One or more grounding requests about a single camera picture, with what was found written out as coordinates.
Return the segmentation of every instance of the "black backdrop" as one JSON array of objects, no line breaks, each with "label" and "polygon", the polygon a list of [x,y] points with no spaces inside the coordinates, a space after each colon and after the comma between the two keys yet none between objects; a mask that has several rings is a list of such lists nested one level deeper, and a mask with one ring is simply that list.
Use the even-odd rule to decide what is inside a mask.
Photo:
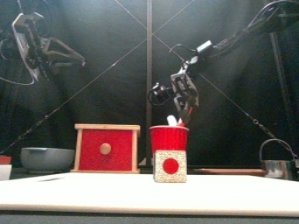
[{"label": "black backdrop", "polygon": [[[178,58],[169,55],[170,47],[182,44],[196,48],[207,40],[217,44],[248,25],[264,4],[261,0],[153,0],[152,83],[169,86],[169,76],[180,69]],[[146,1],[32,0],[22,1],[22,7],[45,16],[49,36],[84,56],[86,65],[65,68],[49,80],[40,78],[30,86],[0,82],[0,149],[96,79],[5,154],[13,156],[17,166],[22,147],[74,150],[74,123],[136,124],[141,126],[141,161],[149,149],[148,117],[150,125],[161,125],[166,124],[169,114],[176,115],[170,102],[152,107],[146,113]],[[0,14],[4,35],[18,14],[16,1],[1,1]],[[276,71],[272,40],[268,34],[253,38],[200,67],[200,73],[296,152],[297,23],[277,33],[284,73]],[[185,59],[191,57],[182,49],[176,52]],[[29,80],[18,59],[0,59],[0,69],[1,77],[20,82]],[[257,167],[259,146],[267,135],[201,76],[192,78],[200,93],[200,108],[188,126],[188,165]],[[289,98],[284,98],[281,89],[288,91]],[[289,158],[275,146],[265,156]]]}]

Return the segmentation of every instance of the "gray bowl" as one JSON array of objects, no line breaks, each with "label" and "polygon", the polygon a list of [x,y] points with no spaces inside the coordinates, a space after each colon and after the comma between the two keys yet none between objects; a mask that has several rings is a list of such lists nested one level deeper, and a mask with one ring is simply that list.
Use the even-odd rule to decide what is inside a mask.
[{"label": "gray bowl", "polygon": [[74,150],[37,147],[21,149],[21,164],[29,173],[66,172],[73,158]]}]

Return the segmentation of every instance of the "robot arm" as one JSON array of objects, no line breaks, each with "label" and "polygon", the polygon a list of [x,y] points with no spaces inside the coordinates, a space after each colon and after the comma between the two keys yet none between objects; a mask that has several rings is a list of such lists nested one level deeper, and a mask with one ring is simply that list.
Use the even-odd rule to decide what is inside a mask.
[{"label": "robot arm", "polygon": [[185,60],[178,73],[170,75],[172,91],[158,83],[148,92],[148,101],[153,105],[162,105],[173,95],[173,104],[177,109],[181,125],[187,124],[192,111],[199,107],[197,89],[189,78],[189,66],[199,61],[204,63],[215,57],[229,53],[241,43],[249,41],[255,36],[264,32],[275,32],[283,30],[293,24],[299,19],[299,2],[292,0],[279,0],[269,3],[256,14],[249,25],[237,31],[232,37],[225,38],[216,45],[209,41],[196,48],[196,53],[191,60]]},{"label": "robot arm", "polygon": [[78,64],[84,66],[84,58],[56,38],[41,38],[37,25],[42,16],[38,13],[17,16],[13,21],[13,36],[22,63],[30,76],[38,80],[40,76],[48,77],[57,67]]}]

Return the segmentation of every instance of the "pot handle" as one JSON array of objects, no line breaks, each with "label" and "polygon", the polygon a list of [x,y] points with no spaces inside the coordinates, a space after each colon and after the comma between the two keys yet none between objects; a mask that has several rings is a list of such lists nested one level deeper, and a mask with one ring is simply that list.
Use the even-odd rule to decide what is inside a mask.
[{"label": "pot handle", "polygon": [[261,161],[261,157],[263,157],[263,155],[261,155],[261,151],[263,151],[263,148],[264,148],[265,144],[268,144],[269,142],[273,142],[273,141],[275,141],[275,142],[279,142],[280,144],[283,144],[283,145],[285,146],[285,149],[292,153],[292,157],[293,157],[293,160],[295,160],[295,158],[297,158],[297,156],[295,155],[293,150],[292,150],[289,144],[288,144],[285,141],[283,141],[281,139],[277,139],[277,138],[269,138],[269,139],[267,139],[267,140],[261,143],[261,145],[260,145],[260,147],[259,147],[259,161]]}]

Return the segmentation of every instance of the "red plastic cup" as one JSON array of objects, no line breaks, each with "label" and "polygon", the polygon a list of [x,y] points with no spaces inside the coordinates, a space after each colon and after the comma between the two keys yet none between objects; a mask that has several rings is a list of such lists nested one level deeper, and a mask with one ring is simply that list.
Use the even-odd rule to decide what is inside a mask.
[{"label": "red plastic cup", "polygon": [[150,130],[152,153],[185,151],[189,130],[180,126],[153,126]]}]

